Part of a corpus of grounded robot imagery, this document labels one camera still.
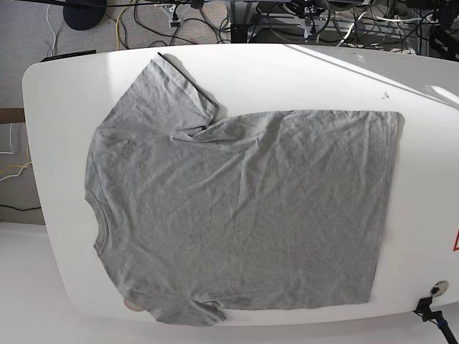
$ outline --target black stand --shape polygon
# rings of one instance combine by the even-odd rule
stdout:
[[[423,322],[435,319],[437,321],[437,327],[442,331],[446,341],[449,344],[458,344],[456,338],[450,330],[450,327],[448,326],[448,322],[443,317],[442,311],[438,310],[437,312],[432,312],[432,310],[430,310],[431,304],[431,297],[426,297],[425,299],[419,300],[415,313],[422,316]]]
[[[64,20],[67,25],[78,31],[89,30],[95,27],[105,14],[107,0],[86,0],[87,4],[81,4],[78,0],[19,0],[25,2],[37,2],[40,4],[57,5],[64,7]]]

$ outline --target floor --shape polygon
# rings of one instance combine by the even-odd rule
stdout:
[[[310,325],[191,328],[90,317],[73,309],[45,226],[0,223],[1,337],[8,344],[434,344],[446,343],[412,313]],[[459,303],[441,310],[459,331]]]
[[[110,4],[125,4],[126,0],[110,0]],[[95,49],[97,52],[111,52],[117,49],[115,21],[123,7],[109,8],[102,21],[93,29],[78,32],[63,22],[62,8],[49,8],[49,22],[57,33],[56,54],[67,54]],[[52,31],[46,21],[47,5],[21,1],[0,1],[0,108],[22,108],[22,76],[32,64],[42,61],[49,54],[48,44],[52,44]],[[166,16],[155,6],[141,6],[138,20],[156,31],[172,35]],[[226,18],[226,9],[221,1],[213,1],[204,7],[204,14],[216,27]],[[191,10],[186,18],[203,19],[202,15]],[[169,45],[171,37],[154,34],[134,22],[133,8],[127,9],[122,16],[120,39],[131,49]],[[197,20],[189,20],[180,29],[177,37],[199,44],[215,44],[214,32]],[[180,39],[174,45],[189,44]],[[23,164],[26,160],[27,133],[25,124],[14,124],[12,143],[16,154],[0,154],[0,169],[12,164]],[[9,150],[9,125],[0,125],[0,151]],[[27,209],[39,206],[37,187],[35,186],[33,165],[24,170],[18,178],[9,178],[0,182],[0,204]],[[44,224],[40,210],[20,212],[0,207],[0,221]]]
[[[126,4],[126,0],[110,0],[110,4]],[[108,8],[106,16],[93,29],[75,31],[63,21],[62,8],[49,8],[49,22],[57,33],[56,53],[67,54],[95,49],[97,52],[116,50],[115,22],[123,7]],[[52,31],[46,21],[47,5],[13,0],[0,1],[0,108],[22,108],[22,76],[26,69],[42,61],[48,53],[47,44],[52,44]],[[226,17],[221,1],[211,1],[204,6],[206,17],[219,27]],[[140,6],[138,20],[156,31],[172,35],[166,16],[155,6]],[[191,10],[186,18],[202,19],[197,10]],[[128,46],[132,49],[148,47],[152,42],[163,40],[169,45],[170,37],[161,37],[134,22],[133,7],[127,9],[122,22],[128,33]],[[125,41],[124,29],[120,26],[121,40]],[[188,21],[177,33],[178,37],[199,44],[217,43],[214,32],[200,21]],[[176,39],[174,45],[188,44]]]

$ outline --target red warning label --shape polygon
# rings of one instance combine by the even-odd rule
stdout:
[[[453,251],[459,251],[459,231],[458,235],[456,236],[456,243],[454,243]]]

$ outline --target black base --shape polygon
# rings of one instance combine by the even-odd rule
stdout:
[[[92,29],[103,18],[107,0],[89,0],[87,2],[100,7],[86,6],[84,9],[64,7],[64,20],[71,29],[78,31]]]
[[[231,43],[247,43],[247,34],[249,31],[249,26],[247,24],[231,24],[230,28]]]

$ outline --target gray carpet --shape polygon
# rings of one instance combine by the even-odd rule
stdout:
[[[127,0],[108,0],[109,4],[126,4]],[[116,19],[123,7],[108,8],[106,14]],[[0,0],[0,108],[22,108],[22,76],[26,69],[47,56],[48,45],[52,44],[52,32],[46,22],[47,5],[12,0]],[[227,11],[220,1],[205,4],[204,12],[216,27],[220,26]],[[166,16],[155,6],[140,6],[138,19],[147,27],[164,34],[173,34]],[[49,22],[57,32],[57,54],[67,54],[96,49],[97,52],[116,50],[115,22],[104,16],[93,29],[78,32],[69,28],[62,18],[62,8],[51,6]],[[200,18],[199,11],[191,10],[186,16]],[[133,20],[133,7],[122,17],[128,33],[128,46],[143,48],[153,41],[162,39],[169,44],[170,38],[153,34],[138,26]],[[124,30],[120,27],[122,40]],[[214,32],[198,21],[188,21],[177,34],[199,44],[217,43]],[[188,44],[176,39],[174,45]]]
[[[109,4],[126,4],[128,0],[108,0]],[[115,22],[123,8],[109,8],[107,16],[93,29],[78,32],[69,28],[62,18],[62,8],[51,6],[49,21],[57,33],[56,53],[66,54],[83,50],[95,49],[97,52],[116,50]],[[32,64],[40,62],[47,56],[52,44],[52,32],[46,22],[47,5],[20,1],[0,0],[0,108],[22,108],[22,76]],[[226,17],[227,11],[222,2],[214,1],[204,7],[206,17],[219,27]],[[166,16],[155,6],[140,6],[137,11],[138,20],[156,31],[172,35],[175,30],[169,29]],[[198,11],[191,10],[186,18],[202,19]],[[122,21],[127,31],[127,45],[131,49],[148,47],[156,40],[163,40],[169,45],[170,37],[161,37],[138,26],[133,20],[133,8],[126,10]],[[214,32],[199,21],[187,21],[178,37],[189,39],[198,44],[215,44]],[[126,40],[125,32],[120,26],[120,38]],[[189,44],[180,39],[174,45]],[[0,170],[13,164],[26,162],[25,149],[27,133],[24,123],[13,125],[12,143],[14,155],[0,155]],[[9,149],[9,125],[0,125],[0,151]],[[17,173],[11,169],[1,177]],[[39,198],[33,166],[25,169],[17,178],[8,178],[0,182],[0,204],[15,206],[21,209],[39,206]],[[0,221],[44,224],[42,212],[15,211],[0,207]]]

